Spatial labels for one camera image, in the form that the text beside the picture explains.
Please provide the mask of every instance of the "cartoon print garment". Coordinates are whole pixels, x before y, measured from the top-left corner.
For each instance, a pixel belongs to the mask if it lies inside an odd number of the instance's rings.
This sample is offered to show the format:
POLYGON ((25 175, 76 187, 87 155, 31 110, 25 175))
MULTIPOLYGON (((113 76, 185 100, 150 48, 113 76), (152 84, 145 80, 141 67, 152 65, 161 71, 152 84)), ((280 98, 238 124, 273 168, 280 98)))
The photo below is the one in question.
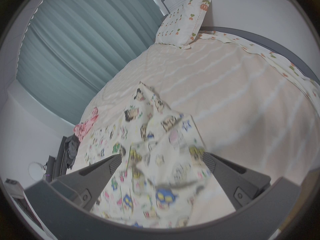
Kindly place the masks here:
POLYGON ((186 226, 197 195, 212 176, 203 152, 192 117, 170 110, 139 83, 118 118, 90 136, 89 164, 122 156, 91 212, 134 227, 186 226))

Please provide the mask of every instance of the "pink cloth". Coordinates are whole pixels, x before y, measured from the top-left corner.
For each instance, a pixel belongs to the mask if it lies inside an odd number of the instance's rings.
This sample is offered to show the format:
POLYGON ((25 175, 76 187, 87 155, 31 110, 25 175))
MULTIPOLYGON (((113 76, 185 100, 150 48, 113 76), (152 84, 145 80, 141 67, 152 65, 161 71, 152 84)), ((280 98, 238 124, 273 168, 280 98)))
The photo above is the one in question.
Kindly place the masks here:
POLYGON ((82 142, 83 138, 90 131, 93 124, 98 119, 98 108, 95 107, 91 113, 91 118, 85 122, 78 123, 74 128, 73 132, 78 137, 79 141, 82 142))

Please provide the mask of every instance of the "pillow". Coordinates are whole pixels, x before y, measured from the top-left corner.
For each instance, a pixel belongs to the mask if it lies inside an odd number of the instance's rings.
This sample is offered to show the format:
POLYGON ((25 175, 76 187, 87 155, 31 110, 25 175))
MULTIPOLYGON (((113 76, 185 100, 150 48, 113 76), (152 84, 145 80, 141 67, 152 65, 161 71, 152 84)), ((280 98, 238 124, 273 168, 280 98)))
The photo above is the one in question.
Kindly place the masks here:
POLYGON ((189 49, 205 18, 211 0, 186 0, 170 13, 159 27, 156 44, 174 45, 189 49))

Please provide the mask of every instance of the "curtain fold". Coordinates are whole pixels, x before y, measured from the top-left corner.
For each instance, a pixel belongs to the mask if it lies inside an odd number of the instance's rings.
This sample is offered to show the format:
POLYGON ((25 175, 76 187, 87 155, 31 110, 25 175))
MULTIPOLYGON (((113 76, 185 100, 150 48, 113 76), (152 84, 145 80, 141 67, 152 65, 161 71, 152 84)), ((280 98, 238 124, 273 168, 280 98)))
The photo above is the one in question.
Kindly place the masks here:
POLYGON ((162 17, 153 0, 43 0, 22 42, 17 80, 77 124, 98 91, 154 43, 162 17))

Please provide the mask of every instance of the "bed sheet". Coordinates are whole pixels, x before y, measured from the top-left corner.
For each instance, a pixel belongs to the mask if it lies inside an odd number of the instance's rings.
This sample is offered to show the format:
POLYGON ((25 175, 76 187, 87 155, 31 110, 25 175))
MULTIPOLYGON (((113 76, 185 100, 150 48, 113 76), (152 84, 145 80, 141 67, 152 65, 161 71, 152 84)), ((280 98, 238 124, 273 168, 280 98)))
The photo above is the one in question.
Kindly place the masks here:
MULTIPOLYGON (((320 120, 304 93, 257 54, 234 43, 196 38, 191 49, 154 44, 132 60, 93 98, 82 121, 98 107, 98 129, 123 110, 142 81, 171 109, 191 114, 207 152, 301 184, 320 149, 320 120)), ((73 171, 88 165, 83 139, 73 171)), ((209 182, 189 225, 234 211, 209 182)))

